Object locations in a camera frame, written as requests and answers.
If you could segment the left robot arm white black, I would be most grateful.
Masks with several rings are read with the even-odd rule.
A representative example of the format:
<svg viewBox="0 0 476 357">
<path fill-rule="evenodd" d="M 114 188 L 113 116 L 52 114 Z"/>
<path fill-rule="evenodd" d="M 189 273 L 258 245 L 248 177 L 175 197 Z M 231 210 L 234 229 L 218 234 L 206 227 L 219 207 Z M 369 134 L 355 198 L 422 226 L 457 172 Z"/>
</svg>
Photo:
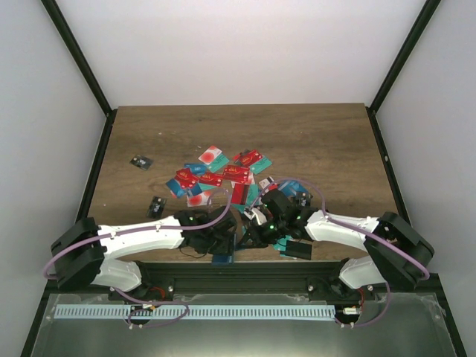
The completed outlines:
<svg viewBox="0 0 476 357">
<path fill-rule="evenodd" d="M 134 225 L 98 225 L 87 217 L 51 245 L 44 274 L 63 291 L 107 286 L 146 299 L 152 282 L 138 263 L 125 256 L 153 250 L 192 248 L 198 255 L 231 255 L 237 221 L 226 207 L 208 212 L 180 210 L 162 219 Z"/>
</svg>

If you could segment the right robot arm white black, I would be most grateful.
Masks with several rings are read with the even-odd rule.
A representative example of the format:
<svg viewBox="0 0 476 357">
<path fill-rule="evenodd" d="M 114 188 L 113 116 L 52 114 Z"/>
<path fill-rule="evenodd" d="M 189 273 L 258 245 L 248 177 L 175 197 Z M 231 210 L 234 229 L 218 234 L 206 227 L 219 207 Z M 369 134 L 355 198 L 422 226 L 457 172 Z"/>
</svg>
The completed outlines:
<svg viewBox="0 0 476 357">
<path fill-rule="evenodd" d="M 246 207 L 249 226 L 242 244 L 265 248 L 280 238 L 292 242 L 333 242 L 363 251 L 362 258 L 346 259 L 330 281 L 332 294 L 346 300 L 364 286 L 387 283 L 404 291 L 427 280 L 434 248 L 396 213 L 380 217 L 340 216 L 303 205 L 280 190 L 271 190 L 258 206 Z"/>
</svg>

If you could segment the blue leather card holder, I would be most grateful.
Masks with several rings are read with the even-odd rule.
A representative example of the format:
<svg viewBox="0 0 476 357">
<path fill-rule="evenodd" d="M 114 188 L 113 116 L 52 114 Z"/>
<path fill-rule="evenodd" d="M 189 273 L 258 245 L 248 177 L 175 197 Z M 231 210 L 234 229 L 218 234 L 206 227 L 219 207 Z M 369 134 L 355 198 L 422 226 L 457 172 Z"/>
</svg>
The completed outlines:
<svg viewBox="0 0 476 357">
<path fill-rule="evenodd" d="M 236 234 L 221 241 L 213 250 L 211 263 L 215 266 L 232 264 L 234 261 Z"/>
</svg>

